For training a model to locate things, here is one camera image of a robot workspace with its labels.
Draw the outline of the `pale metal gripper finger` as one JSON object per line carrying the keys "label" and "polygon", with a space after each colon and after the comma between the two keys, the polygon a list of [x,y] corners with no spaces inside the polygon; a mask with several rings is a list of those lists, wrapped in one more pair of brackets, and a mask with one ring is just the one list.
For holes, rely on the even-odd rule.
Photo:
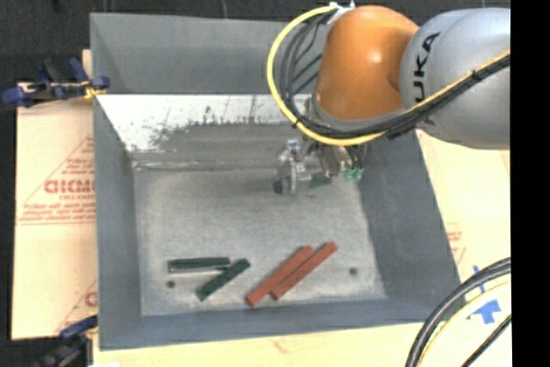
{"label": "pale metal gripper finger", "polygon": [[278,179],[282,185],[291,185],[294,180],[294,156],[284,150],[278,156]]}
{"label": "pale metal gripper finger", "polygon": [[311,182],[311,174],[305,166],[296,166],[294,170],[294,197],[301,199],[307,194]]}

